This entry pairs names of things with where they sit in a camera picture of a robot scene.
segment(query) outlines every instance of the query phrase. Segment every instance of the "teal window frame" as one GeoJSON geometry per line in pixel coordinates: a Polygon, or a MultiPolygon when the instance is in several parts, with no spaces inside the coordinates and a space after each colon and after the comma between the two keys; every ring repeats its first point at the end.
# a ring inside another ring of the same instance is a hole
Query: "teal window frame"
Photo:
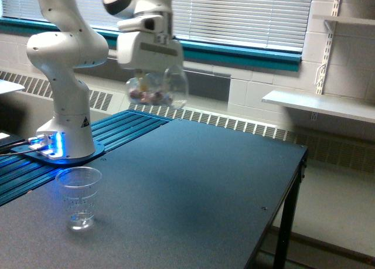
{"type": "MultiPolygon", "coordinates": [[[[28,35],[45,31],[58,31],[51,23],[14,18],[0,18],[0,31],[25,33],[28,35]]],[[[119,32],[95,29],[103,35],[110,47],[116,46],[119,32]]],[[[185,59],[202,63],[220,63],[228,67],[262,67],[275,70],[298,71],[302,54],[251,49],[235,46],[180,40],[185,59]]]]}

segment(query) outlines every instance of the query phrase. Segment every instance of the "blue led light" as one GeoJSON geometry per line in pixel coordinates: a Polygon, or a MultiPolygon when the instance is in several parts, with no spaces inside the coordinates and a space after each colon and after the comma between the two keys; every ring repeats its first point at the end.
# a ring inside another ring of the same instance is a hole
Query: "blue led light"
{"type": "Polygon", "coordinates": [[[57,132],[56,135],[55,135],[55,140],[56,140],[56,143],[55,143],[55,148],[56,148],[56,152],[55,152],[55,156],[63,156],[63,137],[61,135],[61,133],[57,132]]]}

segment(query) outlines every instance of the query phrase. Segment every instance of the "window blind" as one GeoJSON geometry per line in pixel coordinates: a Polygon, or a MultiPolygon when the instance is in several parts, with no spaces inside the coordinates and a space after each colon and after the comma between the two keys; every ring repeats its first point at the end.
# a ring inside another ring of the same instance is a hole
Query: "window blind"
{"type": "MultiPolygon", "coordinates": [[[[101,0],[76,0],[91,26],[117,30],[101,0]]],[[[2,0],[3,16],[44,21],[38,0],[2,0]]],[[[311,0],[173,0],[179,39],[302,52],[311,0]]]]}
{"type": "Polygon", "coordinates": [[[182,39],[301,52],[311,0],[174,0],[182,39]]]}

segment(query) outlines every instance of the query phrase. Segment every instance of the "warning label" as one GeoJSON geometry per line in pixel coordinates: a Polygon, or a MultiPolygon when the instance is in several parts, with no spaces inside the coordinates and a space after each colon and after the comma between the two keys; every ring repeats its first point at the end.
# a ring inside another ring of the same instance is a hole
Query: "warning label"
{"type": "Polygon", "coordinates": [[[88,119],[87,117],[84,117],[84,121],[82,123],[82,126],[81,127],[88,127],[90,125],[90,123],[88,122],[88,119]]]}

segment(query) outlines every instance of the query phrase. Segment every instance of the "white shelf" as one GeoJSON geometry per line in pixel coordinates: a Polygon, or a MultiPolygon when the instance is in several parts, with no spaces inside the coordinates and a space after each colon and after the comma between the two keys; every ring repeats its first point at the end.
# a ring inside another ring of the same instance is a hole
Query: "white shelf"
{"type": "Polygon", "coordinates": [[[10,81],[0,80],[0,94],[14,92],[25,89],[20,84],[11,83],[10,81]]]}
{"type": "Polygon", "coordinates": [[[371,19],[342,17],[342,16],[327,16],[327,15],[312,15],[312,17],[313,19],[322,19],[322,20],[326,20],[330,22],[339,22],[343,24],[375,26],[375,20],[371,20],[371,19]]]}
{"type": "Polygon", "coordinates": [[[274,90],[264,96],[262,101],[289,108],[375,123],[375,104],[345,97],[318,95],[295,90],[274,90]]]}

